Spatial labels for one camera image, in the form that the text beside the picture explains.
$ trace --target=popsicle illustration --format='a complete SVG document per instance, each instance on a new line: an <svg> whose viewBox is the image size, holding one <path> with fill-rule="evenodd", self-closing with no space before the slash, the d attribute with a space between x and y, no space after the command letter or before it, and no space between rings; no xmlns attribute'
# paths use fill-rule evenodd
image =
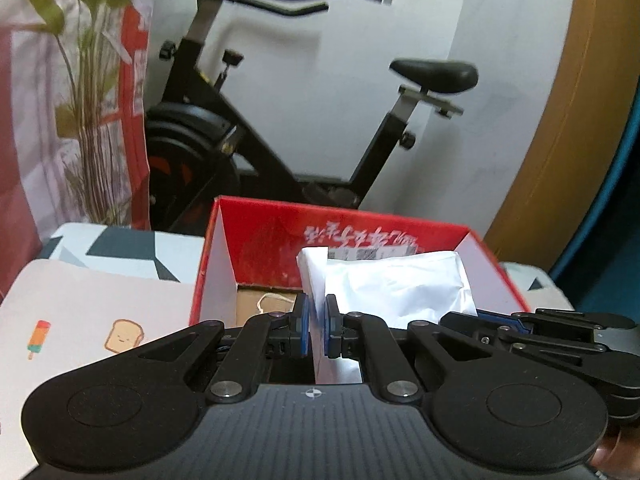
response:
<svg viewBox="0 0 640 480"><path fill-rule="evenodd" d="M39 320L39 322L36 323L36 328L33 329L33 334L31 334L31 339L29 339L27 345L27 350L29 351L27 359L31 360L34 354L40 353L50 326L51 323L49 321Z"/></svg>

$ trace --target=gray gripper base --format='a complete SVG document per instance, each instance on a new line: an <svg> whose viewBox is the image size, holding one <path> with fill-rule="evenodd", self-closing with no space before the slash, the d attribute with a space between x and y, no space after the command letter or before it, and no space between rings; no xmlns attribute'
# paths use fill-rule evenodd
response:
<svg viewBox="0 0 640 480"><path fill-rule="evenodd" d="M467 462L434 436L417 409L381 402L364 384L263 384L245 402L209 409L186 441L147 465L110 474L46 465L26 480L594 478L585 466L528 476Z"/></svg>

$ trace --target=metal screw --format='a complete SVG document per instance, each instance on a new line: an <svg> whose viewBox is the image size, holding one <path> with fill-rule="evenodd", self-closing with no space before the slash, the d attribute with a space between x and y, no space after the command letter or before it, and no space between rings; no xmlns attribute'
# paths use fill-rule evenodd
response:
<svg viewBox="0 0 640 480"><path fill-rule="evenodd" d="M242 392L242 385L235 381L219 381L211 385L210 391L218 397L235 397Z"/></svg>
<svg viewBox="0 0 640 480"><path fill-rule="evenodd" d="M411 397L418 392L418 386L411 381L393 381L386 386L386 390L396 397Z"/></svg>

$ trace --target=brown curved panel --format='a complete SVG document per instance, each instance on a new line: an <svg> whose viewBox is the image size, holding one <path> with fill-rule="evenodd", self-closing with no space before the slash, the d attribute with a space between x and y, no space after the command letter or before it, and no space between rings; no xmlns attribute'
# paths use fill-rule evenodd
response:
<svg viewBox="0 0 640 480"><path fill-rule="evenodd" d="M640 74L640 0L574 0L556 80L485 241L503 261L549 269L616 152Z"/></svg>

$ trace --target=bread illustration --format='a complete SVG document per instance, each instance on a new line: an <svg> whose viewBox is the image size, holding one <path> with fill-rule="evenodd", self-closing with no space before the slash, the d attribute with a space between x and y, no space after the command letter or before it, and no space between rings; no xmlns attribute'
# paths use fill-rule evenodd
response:
<svg viewBox="0 0 640 480"><path fill-rule="evenodd" d="M129 319L117 319L113 322L104 347L111 352L119 354L138 346L144 336L145 333L138 323Z"/></svg>

